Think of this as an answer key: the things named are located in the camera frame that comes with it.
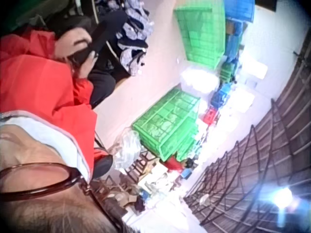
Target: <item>green plastic crate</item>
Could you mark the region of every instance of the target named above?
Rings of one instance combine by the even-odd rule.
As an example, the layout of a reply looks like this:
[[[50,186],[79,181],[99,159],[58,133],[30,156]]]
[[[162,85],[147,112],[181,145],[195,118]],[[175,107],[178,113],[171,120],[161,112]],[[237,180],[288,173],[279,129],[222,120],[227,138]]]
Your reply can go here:
[[[225,52],[223,0],[189,0],[174,13],[187,59],[214,70]]]
[[[220,79],[223,83],[228,83],[231,80],[231,74],[233,73],[234,64],[225,62],[222,65],[222,69],[220,71]]]
[[[143,145],[162,161],[175,153],[193,132],[200,99],[173,89],[133,124]]]
[[[198,126],[194,125],[191,129],[191,133],[188,134],[179,145],[179,148],[177,150],[177,161],[181,162],[188,157],[188,154],[192,151],[195,143],[194,136],[197,135],[198,132]]]

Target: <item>hair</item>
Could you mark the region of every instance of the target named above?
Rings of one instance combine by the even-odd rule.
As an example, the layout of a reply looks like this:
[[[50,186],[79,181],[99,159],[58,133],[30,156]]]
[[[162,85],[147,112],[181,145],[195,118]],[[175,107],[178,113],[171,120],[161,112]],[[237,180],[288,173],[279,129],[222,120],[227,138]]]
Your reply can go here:
[[[93,211],[68,202],[28,200],[1,203],[1,207],[1,219],[14,233],[139,233],[121,218],[113,217],[122,228],[117,231],[104,215],[98,217]]]
[[[191,158],[188,158],[186,160],[185,168],[192,168],[193,164],[194,164],[193,160]]]

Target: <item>fingers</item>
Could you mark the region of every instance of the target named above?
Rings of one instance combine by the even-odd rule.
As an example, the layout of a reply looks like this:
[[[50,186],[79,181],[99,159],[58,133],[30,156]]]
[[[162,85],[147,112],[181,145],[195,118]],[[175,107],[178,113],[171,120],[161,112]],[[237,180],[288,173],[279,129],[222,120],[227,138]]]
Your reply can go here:
[[[85,41],[80,41],[80,43],[77,43],[74,46],[74,50],[75,51],[80,51],[82,49],[85,49],[88,46],[88,43],[86,43]]]
[[[92,52],[88,55],[88,57],[87,57],[85,63],[87,63],[87,66],[90,66],[90,67],[93,68],[93,66],[95,65],[95,63],[96,63],[96,61],[97,61],[97,58],[98,58],[98,55],[95,54],[95,51],[92,51]]]
[[[76,41],[85,40],[88,44],[92,42],[92,37],[88,34],[88,32],[83,28],[74,28],[72,29],[76,34]]]
[[[79,78],[86,78],[88,74],[93,69],[96,61],[98,58],[98,54],[95,53],[95,51],[92,51],[89,56],[87,57],[86,61],[82,64],[79,70]]]

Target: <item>white wall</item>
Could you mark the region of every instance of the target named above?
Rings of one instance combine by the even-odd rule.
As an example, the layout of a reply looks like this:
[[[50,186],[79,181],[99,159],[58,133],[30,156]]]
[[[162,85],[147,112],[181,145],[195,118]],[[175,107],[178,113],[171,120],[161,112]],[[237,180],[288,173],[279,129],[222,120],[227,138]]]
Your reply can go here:
[[[270,99],[278,98],[290,78],[296,63],[293,51],[300,52],[309,26],[308,16],[294,1],[278,1],[276,12],[256,6],[254,23],[248,25],[242,44],[254,59],[268,66],[268,71],[263,80],[241,74],[240,80],[257,82],[255,89],[239,85],[255,95],[254,102],[245,114],[231,111],[239,123],[233,132],[226,134],[225,142],[208,155],[207,164],[231,150],[237,140],[248,134],[250,126],[258,124],[269,111]]]

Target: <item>red plastic crate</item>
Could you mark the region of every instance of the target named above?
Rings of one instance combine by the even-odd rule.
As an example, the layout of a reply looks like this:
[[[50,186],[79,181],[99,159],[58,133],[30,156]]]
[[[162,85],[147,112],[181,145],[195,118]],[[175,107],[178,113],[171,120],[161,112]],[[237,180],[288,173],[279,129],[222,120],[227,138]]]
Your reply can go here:
[[[214,123],[214,120],[217,116],[218,110],[213,108],[213,107],[209,107],[208,111],[206,112],[204,118],[203,118],[203,122],[205,122],[207,125],[212,125]]]

